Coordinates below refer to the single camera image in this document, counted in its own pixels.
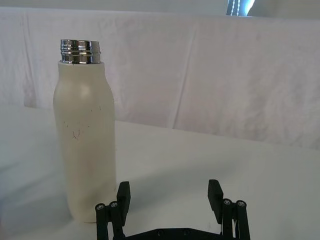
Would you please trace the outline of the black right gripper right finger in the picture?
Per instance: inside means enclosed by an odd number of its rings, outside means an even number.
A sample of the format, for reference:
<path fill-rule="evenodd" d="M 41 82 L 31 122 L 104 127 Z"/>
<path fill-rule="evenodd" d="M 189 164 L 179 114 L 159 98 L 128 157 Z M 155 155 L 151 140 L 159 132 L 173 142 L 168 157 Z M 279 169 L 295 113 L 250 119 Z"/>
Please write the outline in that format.
<path fill-rule="evenodd" d="M 243 200 L 232 202 L 224 198 L 220 183 L 216 179 L 208 181 L 207 197 L 217 223 L 220 225 L 218 240 L 249 240 L 250 229 L 247 203 Z"/>

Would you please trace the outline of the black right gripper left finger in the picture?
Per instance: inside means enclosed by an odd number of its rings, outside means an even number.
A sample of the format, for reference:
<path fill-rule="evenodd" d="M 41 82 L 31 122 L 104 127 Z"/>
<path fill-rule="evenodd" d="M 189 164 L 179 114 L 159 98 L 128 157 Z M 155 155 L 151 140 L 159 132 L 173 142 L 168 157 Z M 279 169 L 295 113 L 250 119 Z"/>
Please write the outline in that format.
<path fill-rule="evenodd" d="M 113 240 L 125 240 L 123 227 L 126 223 L 127 214 L 131 201 L 130 183 L 123 181 L 119 184 L 116 201 L 109 205 L 99 203 L 95 206 L 96 213 L 96 237 L 98 240 L 108 240 L 108 223 L 111 222 Z"/>

